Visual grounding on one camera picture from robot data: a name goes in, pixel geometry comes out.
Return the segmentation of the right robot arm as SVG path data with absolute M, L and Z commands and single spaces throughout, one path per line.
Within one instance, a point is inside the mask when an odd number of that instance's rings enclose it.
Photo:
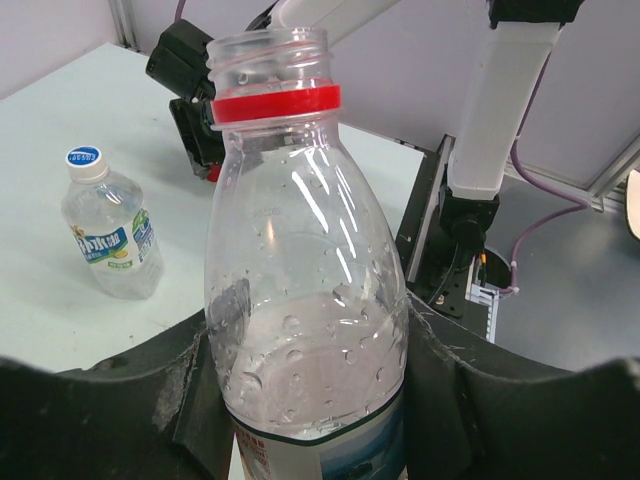
M 592 177 L 577 134 L 574 86 L 589 8 L 563 29 L 525 124 L 520 160 L 576 188 Z M 456 135 L 487 30 L 482 1 L 402 1 L 332 47 L 343 123 L 433 150 Z

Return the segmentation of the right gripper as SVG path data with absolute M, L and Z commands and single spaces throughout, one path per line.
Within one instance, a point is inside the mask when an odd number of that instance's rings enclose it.
M 177 98 L 169 102 L 169 111 L 193 173 L 206 180 L 212 164 L 223 164 L 223 139 L 221 132 L 213 129 L 210 101 L 191 103 Z

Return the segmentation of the red bottle cap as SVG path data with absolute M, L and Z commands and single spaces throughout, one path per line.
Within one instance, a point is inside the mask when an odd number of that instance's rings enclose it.
M 216 183 L 221 173 L 221 164 L 212 164 L 206 176 L 206 180 L 212 183 Z

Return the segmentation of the clear bottle red label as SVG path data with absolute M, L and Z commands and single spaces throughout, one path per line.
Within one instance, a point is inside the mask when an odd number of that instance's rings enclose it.
M 245 476 L 398 479 L 408 299 L 340 138 L 327 35 L 248 31 L 207 53 L 225 159 L 204 310 Z

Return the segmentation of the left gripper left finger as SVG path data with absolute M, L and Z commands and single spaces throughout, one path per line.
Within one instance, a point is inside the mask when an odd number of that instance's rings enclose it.
M 232 442 L 200 325 L 88 370 L 1 362 L 4 479 L 225 479 Z

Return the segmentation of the water bottle blue cap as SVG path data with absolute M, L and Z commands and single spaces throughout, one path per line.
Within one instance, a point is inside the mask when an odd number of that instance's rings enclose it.
M 115 298 L 151 297 L 164 263 L 140 186 L 94 146 L 71 149 L 65 165 L 70 183 L 61 212 L 96 281 Z

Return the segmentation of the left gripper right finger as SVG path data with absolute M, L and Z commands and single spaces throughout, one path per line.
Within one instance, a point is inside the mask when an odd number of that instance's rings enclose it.
M 413 479 L 635 479 L 639 362 L 578 372 L 494 345 L 409 300 L 405 442 Z

